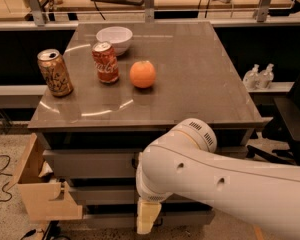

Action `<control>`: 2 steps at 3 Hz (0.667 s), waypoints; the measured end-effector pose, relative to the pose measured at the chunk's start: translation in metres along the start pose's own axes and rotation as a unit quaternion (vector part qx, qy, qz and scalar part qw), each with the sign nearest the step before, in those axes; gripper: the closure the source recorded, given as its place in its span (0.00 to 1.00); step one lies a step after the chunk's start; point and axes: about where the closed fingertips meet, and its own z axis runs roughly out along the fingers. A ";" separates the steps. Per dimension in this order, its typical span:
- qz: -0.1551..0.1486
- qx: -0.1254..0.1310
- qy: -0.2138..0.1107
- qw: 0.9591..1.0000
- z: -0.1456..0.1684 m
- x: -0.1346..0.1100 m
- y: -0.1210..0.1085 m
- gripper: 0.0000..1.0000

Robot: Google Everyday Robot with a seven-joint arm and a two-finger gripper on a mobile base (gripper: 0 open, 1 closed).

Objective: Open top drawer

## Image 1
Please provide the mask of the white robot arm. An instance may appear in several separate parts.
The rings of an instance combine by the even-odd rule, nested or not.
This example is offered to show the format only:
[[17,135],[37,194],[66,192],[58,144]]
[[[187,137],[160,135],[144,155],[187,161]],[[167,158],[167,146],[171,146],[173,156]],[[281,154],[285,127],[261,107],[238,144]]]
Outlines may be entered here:
[[161,203],[176,194],[300,240],[300,166],[217,155],[216,146],[213,130],[190,118],[139,154],[138,232],[150,232]]

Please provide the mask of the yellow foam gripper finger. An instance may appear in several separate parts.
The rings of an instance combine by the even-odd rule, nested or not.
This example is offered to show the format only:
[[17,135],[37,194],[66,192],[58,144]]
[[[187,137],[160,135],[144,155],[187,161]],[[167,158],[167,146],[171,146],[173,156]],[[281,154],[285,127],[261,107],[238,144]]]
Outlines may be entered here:
[[137,233],[141,235],[149,234],[160,211],[160,203],[148,202],[140,198],[137,204]]

